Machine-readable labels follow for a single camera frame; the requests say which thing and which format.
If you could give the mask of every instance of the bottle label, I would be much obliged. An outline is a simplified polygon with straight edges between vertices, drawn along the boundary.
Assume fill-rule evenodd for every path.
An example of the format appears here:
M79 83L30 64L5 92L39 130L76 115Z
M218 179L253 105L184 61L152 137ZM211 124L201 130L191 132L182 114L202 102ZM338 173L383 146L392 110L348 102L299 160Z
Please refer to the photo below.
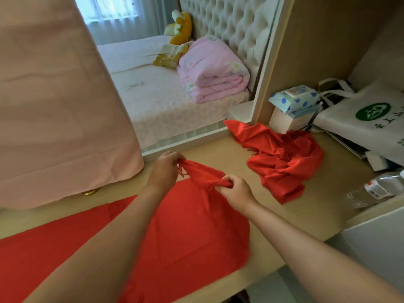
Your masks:
M376 180L371 180L369 183L365 184L365 189L372 197L378 200L383 200L384 198L394 196L386 189L381 187Z

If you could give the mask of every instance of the bed sheet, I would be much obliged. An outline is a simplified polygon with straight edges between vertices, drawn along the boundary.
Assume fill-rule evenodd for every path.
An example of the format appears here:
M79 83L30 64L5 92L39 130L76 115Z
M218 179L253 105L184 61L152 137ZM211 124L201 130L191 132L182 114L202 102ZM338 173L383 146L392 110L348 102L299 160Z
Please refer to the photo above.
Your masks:
M250 95L245 89L195 104L181 86L176 70L145 64L168 41L163 35L98 46L141 148L222 121L229 106L248 101Z

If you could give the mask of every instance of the green circle logo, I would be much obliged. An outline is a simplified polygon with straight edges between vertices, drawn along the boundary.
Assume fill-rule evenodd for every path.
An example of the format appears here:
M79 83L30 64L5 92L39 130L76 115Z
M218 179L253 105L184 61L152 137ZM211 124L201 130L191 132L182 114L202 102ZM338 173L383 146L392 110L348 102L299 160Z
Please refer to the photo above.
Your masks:
M372 121L383 117L391 110L389 103L375 103L362 108L356 113L356 118L361 121Z

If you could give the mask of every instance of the crumpled red cloth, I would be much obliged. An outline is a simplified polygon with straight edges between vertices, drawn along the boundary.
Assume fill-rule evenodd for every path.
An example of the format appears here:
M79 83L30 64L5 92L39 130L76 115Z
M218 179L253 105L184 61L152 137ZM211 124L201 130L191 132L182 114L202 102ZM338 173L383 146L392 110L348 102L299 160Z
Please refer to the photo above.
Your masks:
M261 184L283 204L303 194L302 181L310 179L320 166L324 151L306 131L278 134L263 124L249 126L225 120L236 142L256 152L247 166L261 176Z
M249 223L214 187L224 173L179 162L179 181L153 216L120 303L169 303L240 269L249 257ZM0 302L22 302L51 272L135 197L0 240Z

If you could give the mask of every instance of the window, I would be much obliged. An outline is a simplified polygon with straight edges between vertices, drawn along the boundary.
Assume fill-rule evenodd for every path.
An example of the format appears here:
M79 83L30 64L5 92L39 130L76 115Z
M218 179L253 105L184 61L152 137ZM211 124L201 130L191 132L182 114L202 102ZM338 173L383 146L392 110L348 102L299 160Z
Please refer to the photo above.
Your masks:
M75 0L85 23L136 17L134 0Z

